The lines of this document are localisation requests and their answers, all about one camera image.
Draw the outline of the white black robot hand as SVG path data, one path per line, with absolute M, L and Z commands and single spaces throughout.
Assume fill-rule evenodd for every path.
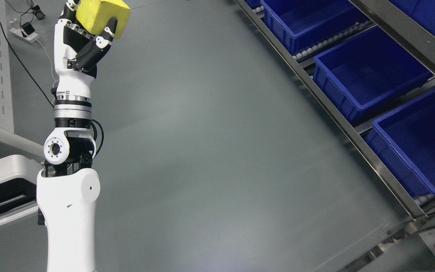
M 90 87 L 97 77 L 97 64 L 110 50 L 118 20 L 108 20 L 102 32 L 90 34 L 77 20 L 78 0 L 66 1 L 54 31 L 54 69 L 59 76 L 55 99 L 70 96 L 90 99 Z

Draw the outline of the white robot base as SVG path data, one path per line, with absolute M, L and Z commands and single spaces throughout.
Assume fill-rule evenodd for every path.
M 43 146 L 0 128 L 0 143 L 22 150 L 0 158 L 0 227 L 38 212 L 36 178 Z

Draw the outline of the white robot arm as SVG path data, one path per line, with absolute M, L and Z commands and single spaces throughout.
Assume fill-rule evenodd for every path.
M 48 272 L 95 272 L 95 210 L 99 176 L 92 168 L 96 131 L 88 96 L 57 92 L 55 128 L 45 140 L 37 175 L 38 224 L 47 228 Z

